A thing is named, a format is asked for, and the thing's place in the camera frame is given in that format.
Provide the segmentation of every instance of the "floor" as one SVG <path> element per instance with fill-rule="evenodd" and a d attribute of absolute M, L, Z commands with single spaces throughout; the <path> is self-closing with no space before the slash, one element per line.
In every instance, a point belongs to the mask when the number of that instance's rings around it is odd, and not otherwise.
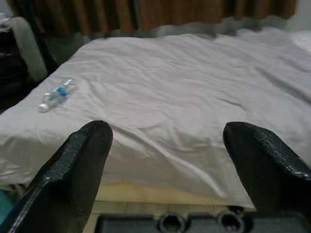
<path fill-rule="evenodd" d="M 227 210 L 226 206 L 96 201 L 83 233 L 94 233 L 97 218 L 101 214 L 152 214 L 160 217 L 171 212 L 182 216 L 187 216 L 191 212 L 208 212 L 217 215 L 224 210 Z"/>

